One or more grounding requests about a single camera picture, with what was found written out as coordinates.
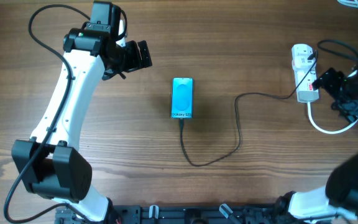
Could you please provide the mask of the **blue-screen Galaxy smartphone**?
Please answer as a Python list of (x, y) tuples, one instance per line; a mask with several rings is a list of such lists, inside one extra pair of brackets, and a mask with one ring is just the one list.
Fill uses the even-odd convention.
[(172, 80), (171, 117), (190, 119), (193, 117), (193, 85), (192, 78), (176, 77)]

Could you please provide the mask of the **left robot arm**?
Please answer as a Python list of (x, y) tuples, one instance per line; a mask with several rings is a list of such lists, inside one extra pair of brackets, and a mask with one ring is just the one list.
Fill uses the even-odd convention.
[(79, 143), (98, 83), (152, 65), (147, 43), (127, 41), (126, 32), (126, 13), (119, 6), (93, 3), (82, 27), (64, 37), (61, 73), (43, 118), (28, 140), (12, 147), (16, 183), (70, 209), (84, 223), (121, 222), (111, 199), (92, 186), (92, 168)]

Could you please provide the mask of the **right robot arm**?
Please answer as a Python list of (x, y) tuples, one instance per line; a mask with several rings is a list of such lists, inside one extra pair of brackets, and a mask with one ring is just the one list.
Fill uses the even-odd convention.
[[(311, 87), (324, 89), (334, 100), (332, 110), (354, 123), (358, 119), (358, 52), (332, 54), (354, 61), (354, 71), (345, 76), (330, 68)], [(325, 186), (279, 197), (270, 216), (273, 223), (330, 223), (337, 217), (347, 222), (358, 219), (358, 153), (337, 166)]]

